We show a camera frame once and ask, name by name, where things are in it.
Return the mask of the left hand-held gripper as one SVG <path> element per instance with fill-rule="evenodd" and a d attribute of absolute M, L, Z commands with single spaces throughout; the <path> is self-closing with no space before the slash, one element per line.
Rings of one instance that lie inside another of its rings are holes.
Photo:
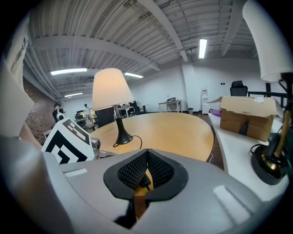
<path fill-rule="evenodd" d="M 58 164 L 91 161 L 113 156 L 113 152 L 100 149 L 100 140 L 70 118 L 58 121 L 42 147 L 43 152 L 52 153 Z"/>

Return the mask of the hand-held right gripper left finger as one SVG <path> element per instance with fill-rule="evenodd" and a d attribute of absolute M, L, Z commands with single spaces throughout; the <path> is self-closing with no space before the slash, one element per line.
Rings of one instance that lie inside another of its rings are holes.
<path fill-rule="evenodd" d="M 103 160 L 59 165 L 17 138 L 0 138 L 0 174 L 12 198 L 47 234 L 148 234 L 132 201 L 116 198 L 103 174 L 133 153 Z"/>

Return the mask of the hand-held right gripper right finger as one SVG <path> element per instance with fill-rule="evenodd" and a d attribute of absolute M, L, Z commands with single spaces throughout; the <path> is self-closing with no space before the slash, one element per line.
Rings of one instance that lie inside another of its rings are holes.
<path fill-rule="evenodd" d="M 157 150 L 188 173 L 183 190 L 152 202 L 132 227 L 136 234 L 234 234 L 262 207 L 248 187 L 213 164 Z"/>

